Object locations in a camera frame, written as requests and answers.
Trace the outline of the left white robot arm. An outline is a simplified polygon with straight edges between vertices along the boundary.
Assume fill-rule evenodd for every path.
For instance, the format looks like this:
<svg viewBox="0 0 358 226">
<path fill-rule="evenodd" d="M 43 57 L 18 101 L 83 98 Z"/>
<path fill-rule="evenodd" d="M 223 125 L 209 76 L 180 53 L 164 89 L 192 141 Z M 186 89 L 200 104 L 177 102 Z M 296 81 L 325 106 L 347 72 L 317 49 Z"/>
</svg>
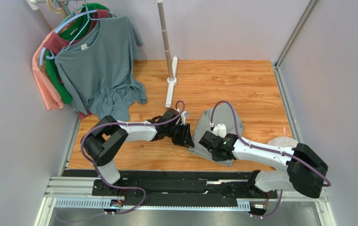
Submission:
<svg viewBox="0 0 358 226">
<path fill-rule="evenodd" d="M 82 154 L 94 165 L 100 178 L 113 185 L 120 179 L 114 158 L 124 143 L 168 137 L 174 145 L 194 147 L 185 115 L 184 111 L 169 108 L 162 116 L 144 122 L 122 122 L 105 116 L 81 139 Z"/>
</svg>

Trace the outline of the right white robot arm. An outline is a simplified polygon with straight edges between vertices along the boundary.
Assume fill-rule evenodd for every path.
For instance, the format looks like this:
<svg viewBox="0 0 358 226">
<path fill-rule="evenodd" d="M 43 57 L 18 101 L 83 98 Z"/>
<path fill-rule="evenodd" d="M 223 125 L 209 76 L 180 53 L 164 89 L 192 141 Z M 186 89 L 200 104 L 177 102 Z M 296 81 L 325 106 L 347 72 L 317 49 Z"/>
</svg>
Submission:
<svg viewBox="0 0 358 226">
<path fill-rule="evenodd" d="M 306 144 L 280 147 L 257 143 L 236 134 L 225 137 L 206 131 L 199 141 L 214 161 L 254 161 L 274 168 L 257 170 L 251 184 L 263 192 L 294 189 L 298 193 L 317 199 L 322 188 L 330 186 L 326 178 L 328 165 Z"/>
</svg>

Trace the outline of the grey cloth napkin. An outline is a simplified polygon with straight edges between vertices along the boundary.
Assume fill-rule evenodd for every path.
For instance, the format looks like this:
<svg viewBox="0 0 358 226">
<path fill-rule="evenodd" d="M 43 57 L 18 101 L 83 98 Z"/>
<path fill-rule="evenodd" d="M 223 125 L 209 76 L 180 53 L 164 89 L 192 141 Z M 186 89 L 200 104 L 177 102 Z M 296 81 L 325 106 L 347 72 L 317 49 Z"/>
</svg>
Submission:
<svg viewBox="0 0 358 226">
<path fill-rule="evenodd" d="M 197 123 L 195 131 L 193 133 L 193 142 L 195 147 L 189 147 L 188 151 L 191 154 L 197 155 L 204 159 L 210 160 L 212 162 L 221 164 L 226 167 L 231 167 L 233 164 L 233 160 L 231 161 L 213 161 L 212 154 L 207 151 L 202 145 L 199 144 L 200 139 L 203 137 L 207 130 L 210 130 L 210 120 L 212 116 L 213 108 L 205 110 Z M 227 104 L 218 105 L 213 116 L 213 123 L 216 124 L 224 124 L 227 129 L 227 133 L 236 134 L 235 127 L 238 129 L 239 133 L 242 134 L 244 130 L 244 124 L 235 111 L 236 124 L 234 123 L 233 114 L 231 108 Z"/>
</svg>

